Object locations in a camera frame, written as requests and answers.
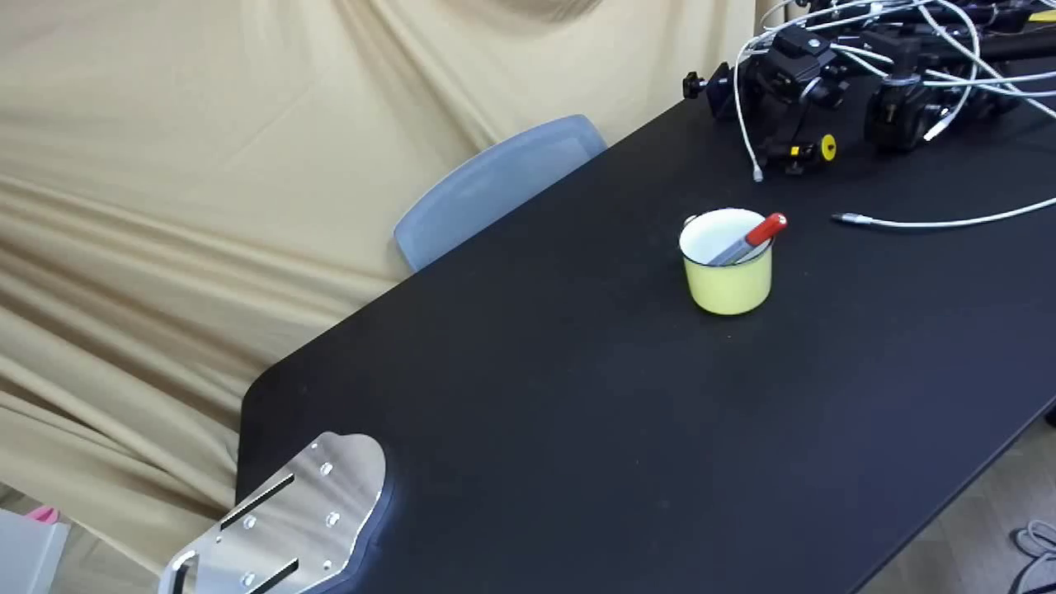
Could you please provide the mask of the red capped grey marker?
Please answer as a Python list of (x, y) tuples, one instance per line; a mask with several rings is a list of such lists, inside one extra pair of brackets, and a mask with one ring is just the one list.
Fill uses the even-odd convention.
[(765, 216), (752, 230), (747, 230), (741, 242), (734, 242), (727, 252), (720, 252), (709, 262), (709, 269), (734, 269), (734, 265), (747, 262), (757, 249), (762, 249), (765, 242), (771, 242), (785, 228), (788, 228), (785, 216), (780, 216), (780, 210)]

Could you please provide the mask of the yellow enamel cup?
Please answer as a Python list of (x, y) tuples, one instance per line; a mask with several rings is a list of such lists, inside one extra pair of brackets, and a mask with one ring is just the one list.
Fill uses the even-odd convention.
[(762, 223), (751, 207), (715, 207), (690, 216), (676, 249), (693, 305), (715, 316), (743, 316), (770, 302), (771, 292), (771, 249), (762, 246), (747, 262), (712, 269), (712, 258)]

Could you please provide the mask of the grey blue chair back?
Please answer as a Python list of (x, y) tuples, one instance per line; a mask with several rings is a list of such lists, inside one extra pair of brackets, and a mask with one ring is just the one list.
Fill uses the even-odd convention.
[(608, 149), (589, 115), (533, 125), (454, 169), (393, 228), (410, 272), (423, 272)]

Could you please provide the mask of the silver metal mounting plate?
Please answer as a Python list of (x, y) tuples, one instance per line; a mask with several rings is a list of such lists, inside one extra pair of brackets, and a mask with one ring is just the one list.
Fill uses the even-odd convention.
[(162, 570), (160, 594), (316, 594), (349, 568), (386, 488), (366, 432), (320, 432)]

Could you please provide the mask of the beige fabric backdrop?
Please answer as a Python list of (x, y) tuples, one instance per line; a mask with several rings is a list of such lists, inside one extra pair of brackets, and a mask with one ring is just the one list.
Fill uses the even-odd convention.
[(435, 177), (572, 111), (624, 140), (771, 3), (0, 0), (0, 478), (162, 568)]

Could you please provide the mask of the black equipment pile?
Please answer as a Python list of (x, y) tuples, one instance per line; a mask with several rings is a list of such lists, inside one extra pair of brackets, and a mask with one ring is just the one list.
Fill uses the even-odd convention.
[(683, 97), (741, 129), (752, 177), (840, 159), (825, 111), (856, 106), (865, 141), (906, 154), (1018, 103), (1054, 106), (1054, 0), (781, 0), (781, 25), (751, 36)]

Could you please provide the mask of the white box with pink item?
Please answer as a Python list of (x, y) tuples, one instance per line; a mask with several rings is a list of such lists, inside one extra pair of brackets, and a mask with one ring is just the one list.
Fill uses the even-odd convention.
[(61, 513), (0, 513), (0, 594), (50, 594), (69, 527)]

